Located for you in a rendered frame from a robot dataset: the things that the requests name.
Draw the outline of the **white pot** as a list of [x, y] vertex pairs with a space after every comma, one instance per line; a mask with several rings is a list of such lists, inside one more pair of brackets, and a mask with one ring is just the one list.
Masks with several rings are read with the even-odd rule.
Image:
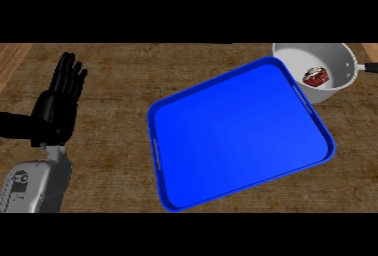
[[[378, 73], [378, 62], [360, 64], [344, 43], [275, 43], [273, 56], [283, 62], [311, 104], [347, 88], [360, 71]], [[310, 68], [326, 70], [328, 81], [317, 87], [303, 82]]]

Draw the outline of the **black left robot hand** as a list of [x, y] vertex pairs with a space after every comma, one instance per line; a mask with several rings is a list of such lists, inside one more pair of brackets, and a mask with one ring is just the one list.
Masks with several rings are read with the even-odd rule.
[[0, 137], [28, 139], [32, 147], [65, 145], [74, 133], [86, 76], [87, 70], [75, 61], [75, 54], [65, 52], [31, 115], [0, 112]]

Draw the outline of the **blue plastic tray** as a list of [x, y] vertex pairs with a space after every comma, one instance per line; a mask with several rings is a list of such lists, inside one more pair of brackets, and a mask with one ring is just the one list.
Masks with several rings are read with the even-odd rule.
[[328, 162], [335, 141], [264, 57], [156, 101], [148, 133], [164, 208], [183, 211]]

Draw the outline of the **red cupcake with white frosting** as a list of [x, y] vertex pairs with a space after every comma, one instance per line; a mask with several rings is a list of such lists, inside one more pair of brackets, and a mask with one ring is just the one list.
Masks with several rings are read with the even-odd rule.
[[310, 68], [303, 77], [303, 83], [311, 87], [319, 87], [328, 80], [329, 76], [323, 67]]

